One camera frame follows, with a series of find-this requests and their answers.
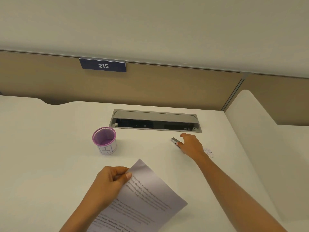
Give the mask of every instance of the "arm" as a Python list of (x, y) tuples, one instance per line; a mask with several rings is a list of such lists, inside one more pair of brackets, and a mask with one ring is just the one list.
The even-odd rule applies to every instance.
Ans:
[(204, 153), (195, 135), (182, 133), (177, 143), (202, 171), (228, 219), (238, 232), (286, 232), (286, 230), (243, 188), (226, 175)]
[(60, 232), (86, 232), (101, 211), (117, 197), (122, 186), (132, 177), (126, 167), (105, 166), (95, 178), (80, 205)]

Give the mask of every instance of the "purple cup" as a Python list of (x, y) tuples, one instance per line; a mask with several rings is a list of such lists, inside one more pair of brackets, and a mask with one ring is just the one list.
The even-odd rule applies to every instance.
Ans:
[(111, 155), (117, 149), (116, 131), (110, 127), (97, 129), (92, 135), (92, 141), (105, 156)]

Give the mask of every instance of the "white number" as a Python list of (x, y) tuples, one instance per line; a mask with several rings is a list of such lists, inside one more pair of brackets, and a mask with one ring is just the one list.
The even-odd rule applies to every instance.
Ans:
[(101, 64), (101, 63), (99, 63), (99, 67), (100, 68), (108, 68), (108, 64)]

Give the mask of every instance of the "blue sign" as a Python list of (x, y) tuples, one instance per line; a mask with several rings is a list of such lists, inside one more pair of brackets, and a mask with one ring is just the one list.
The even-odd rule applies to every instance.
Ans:
[(86, 58), (80, 58), (79, 61), (83, 69), (127, 72), (126, 62), (102, 61), (97, 59), (86, 59)]

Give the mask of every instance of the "white desk surface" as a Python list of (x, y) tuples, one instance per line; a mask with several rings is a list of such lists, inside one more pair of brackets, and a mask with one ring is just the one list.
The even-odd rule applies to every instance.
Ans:
[(114, 109), (197, 114), (196, 136), (213, 161), (279, 219), (223, 111), (0, 96), (0, 231), (58, 231), (105, 165), (139, 158), (188, 202), (160, 231), (235, 231), (198, 167), (170, 141), (181, 132), (116, 129), (118, 150), (99, 153), (92, 134)]

